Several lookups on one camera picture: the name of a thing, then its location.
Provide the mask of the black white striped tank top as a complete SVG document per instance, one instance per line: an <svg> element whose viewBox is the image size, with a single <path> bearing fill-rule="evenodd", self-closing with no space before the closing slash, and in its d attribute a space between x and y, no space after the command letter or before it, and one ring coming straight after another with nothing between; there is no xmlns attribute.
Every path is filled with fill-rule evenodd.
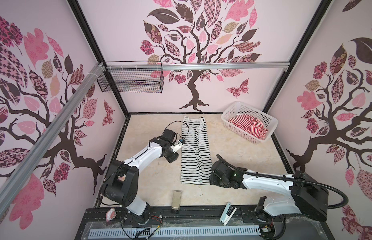
<svg viewBox="0 0 372 240"><path fill-rule="evenodd" d="M182 146L181 183L209 184L212 159L205 118L191 119L184 116L182 137L186 143Z"/></svg>

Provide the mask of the red white striped tank top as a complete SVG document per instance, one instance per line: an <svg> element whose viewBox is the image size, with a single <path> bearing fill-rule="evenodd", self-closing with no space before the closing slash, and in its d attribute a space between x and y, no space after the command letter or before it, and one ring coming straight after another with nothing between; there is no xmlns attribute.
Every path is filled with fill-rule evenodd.
<svg viewBox="0 0 372 240"><path fill-rule="evenodd" d="M229 123L260 140L264 140L268 133L264 122L251 115L238 115L229 119Z"/></svg>

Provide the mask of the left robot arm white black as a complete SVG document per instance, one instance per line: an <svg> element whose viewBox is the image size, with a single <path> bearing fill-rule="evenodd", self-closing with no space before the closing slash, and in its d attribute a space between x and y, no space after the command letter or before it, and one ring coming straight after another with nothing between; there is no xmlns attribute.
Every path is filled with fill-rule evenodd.
<svg viewBox="0 0 372 240"><path fill-rule="evenodd" d="M178 150L186 140L177 139L177 135L165 129L161 136L149 140L148 145L133 157L111 164L100 194L127 209L137 223L145 224L149 220L150 205L137 196L139 175L156 159L164 157L169 163L178 159Z"/></svg>

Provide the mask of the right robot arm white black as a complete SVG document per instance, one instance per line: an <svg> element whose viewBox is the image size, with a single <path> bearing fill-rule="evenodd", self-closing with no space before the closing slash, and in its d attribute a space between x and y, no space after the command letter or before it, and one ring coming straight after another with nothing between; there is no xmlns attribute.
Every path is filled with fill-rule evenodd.
<svg viewBox="0 0 372 240"><path fill-rule="evenodd" d="M211 167L210 185L222 188L263 190L277 197L260 198L255 209L258 218L280 215L304 215L318 222L327 220L329 191L310 176L259 173L229 164L220 155Z"/></svg>

